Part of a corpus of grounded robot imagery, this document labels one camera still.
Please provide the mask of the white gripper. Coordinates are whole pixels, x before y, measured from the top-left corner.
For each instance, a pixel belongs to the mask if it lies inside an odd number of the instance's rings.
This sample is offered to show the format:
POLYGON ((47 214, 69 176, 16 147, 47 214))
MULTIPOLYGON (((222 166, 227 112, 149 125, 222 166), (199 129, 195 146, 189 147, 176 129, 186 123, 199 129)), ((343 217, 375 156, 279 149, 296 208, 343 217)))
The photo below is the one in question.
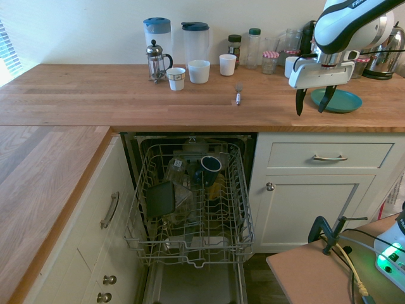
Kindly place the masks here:
POLYGON ((322 113, 333 98, 336 86, 348 83, 353 70, 354 63, 351 61, 344 61, 332 68, 326 68, 316 60, 298 60, 289 77, 289 85, 297 89, 297 115, 300 116, 302 113, 306 89, 326 87, 318 107, 318 112, 322 113))

